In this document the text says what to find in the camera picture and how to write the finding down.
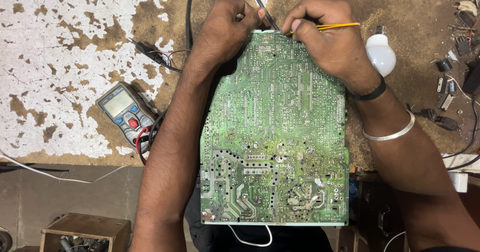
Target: wooden box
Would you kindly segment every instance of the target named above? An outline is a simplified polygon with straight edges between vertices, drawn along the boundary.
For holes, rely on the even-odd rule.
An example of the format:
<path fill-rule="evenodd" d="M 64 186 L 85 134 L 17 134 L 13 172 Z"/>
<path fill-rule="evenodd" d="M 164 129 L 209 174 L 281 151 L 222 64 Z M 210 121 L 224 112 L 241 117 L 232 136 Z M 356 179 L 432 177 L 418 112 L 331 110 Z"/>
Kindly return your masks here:
<path fill-rule="evenodd" d="M 129 243 L 130 221 L 80 214 L 67 214 L 42 230 L 40 252 L 57 252 L 62 235 L 110 241 L 108 252 L 125 252 Z"/>

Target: fingernail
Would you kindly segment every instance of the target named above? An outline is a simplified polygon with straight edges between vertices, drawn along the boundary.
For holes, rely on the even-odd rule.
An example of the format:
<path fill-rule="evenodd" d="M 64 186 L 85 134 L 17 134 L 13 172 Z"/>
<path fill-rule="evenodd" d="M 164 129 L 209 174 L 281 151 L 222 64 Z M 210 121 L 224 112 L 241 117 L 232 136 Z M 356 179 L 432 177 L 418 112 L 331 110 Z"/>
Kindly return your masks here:
<path fill-rule="evenodd" d="M 292 22 L 292 31 L 295 32 L 297 30 L 297 27 L 299 26 L 300 22 L 302 22 L 300 19 L 297 19 Z"/>
<path fill-rule="evenodd" d="M 264 8 L 261 8 L 261 9 L 258 10 L 258 16 L 260 17 L 260 20 L 263 20 L 265 18 L 265 15 L 266 15 L 265 12 L 266 11 L 265 11 Z"/>

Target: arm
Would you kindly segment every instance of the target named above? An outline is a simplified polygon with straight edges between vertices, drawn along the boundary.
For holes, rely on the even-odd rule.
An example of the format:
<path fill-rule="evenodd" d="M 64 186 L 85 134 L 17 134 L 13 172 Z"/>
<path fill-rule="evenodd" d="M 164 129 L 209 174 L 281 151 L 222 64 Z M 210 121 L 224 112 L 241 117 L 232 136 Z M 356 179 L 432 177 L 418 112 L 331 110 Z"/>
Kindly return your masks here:
<path fill-rule="evenodd" d="M 245 17 L 235 22 L 238 13 Z M 244 0 L 221 0 L 205 19 L 143 171 L 130 251 L 186 251 L 183 213 L 195 184 L 208 90 L 264 16 Z"/>
<path fill-rule="evenodd" d="M 319 32 L 305 16 L 323 24 L 356 22 L 348 3 L 302 0 L 285 16 L 282 32 L 293 30 L 315 63 L 342 80 L 350 92 L 367 95 L 380 85 L 381 76 L 368 59 L 357 26 Z M 410 121 L 390 89 L 356 104 L 365 132 L 371 136 L 394 134 Z M 369 145 L 378 172 L 398 190 L 412 251 L 435 246 L 480 250 L 480 230 L 455 192 L 438 150 L 419 125 L 399 138 L 369 140 Z"/>

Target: workbench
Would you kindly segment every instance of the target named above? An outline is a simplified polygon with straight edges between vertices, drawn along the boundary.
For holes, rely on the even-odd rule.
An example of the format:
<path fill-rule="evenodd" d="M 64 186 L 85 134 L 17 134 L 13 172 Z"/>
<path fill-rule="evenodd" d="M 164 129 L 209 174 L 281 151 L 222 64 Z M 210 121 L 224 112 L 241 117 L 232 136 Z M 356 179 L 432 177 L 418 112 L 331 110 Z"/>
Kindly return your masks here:
<path fill-rule="evenodd" d="M 193 0 L 194 40 L 215 1 Z M 281 25 L 299 0 L 263 1 Z M 397 64 L 386 82 L 399 100 L 416 110 L 436 108 L 439 72 L 431 61 L 456 51 L 447 24 L 457 23 L 453 4 L 460 0 L 346 1 L 364 39 L 375 26 L 387 27 Z M 186 0 L 0 0 L 0 148 L 25 163 L 141 166 L 95 100 L 124 81 L 159 112 L 167 108 L 179 73 L 135 51 L 127 38 L 165 51 L 184 49 L 185 8 Z M 182 54 L 174 57 L 177 66 L 184 60 Z M 449 74 L 458 80 L 463 60 L 450 60 Z M 351 97 L 346 105 L 350 167 L 374 170 Z M 471 104 L 458 93 L 442 114 L 457 120 L 461 130 L 446 131 L 421 117 L 417 122 L 441 152 L 459 151 L 470 140 Z"/>

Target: black wristband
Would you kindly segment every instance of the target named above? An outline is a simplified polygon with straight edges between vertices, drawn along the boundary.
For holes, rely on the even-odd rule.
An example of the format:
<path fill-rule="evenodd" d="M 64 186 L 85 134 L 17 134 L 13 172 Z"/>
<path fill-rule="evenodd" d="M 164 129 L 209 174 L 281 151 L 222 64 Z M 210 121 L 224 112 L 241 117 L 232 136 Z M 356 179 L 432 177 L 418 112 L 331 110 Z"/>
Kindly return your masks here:
<path fill-rule="evenodd" d="M 376 99 L 377 97 L 379 97 L 381 94 L 383 94 L 385 92 L 385 90 L 387 89 L 387 85 L 385 84 L 385 79 L 383 78 L 383 76 L 380 76 L 381 78 L 381 82 L 380 82 L 380 85 L 377 87 L 377 89 L 373 90 L 370 94 L 368 95 L 365 95 L 365 96 L 359 96 L 359 95 L 355 95 L 355 94 L 352 94 L 350 91 L 349 93 L 352 95 L 352 97 L 355 99 L 355 100 L 372 100 L 372 99 Z"/>

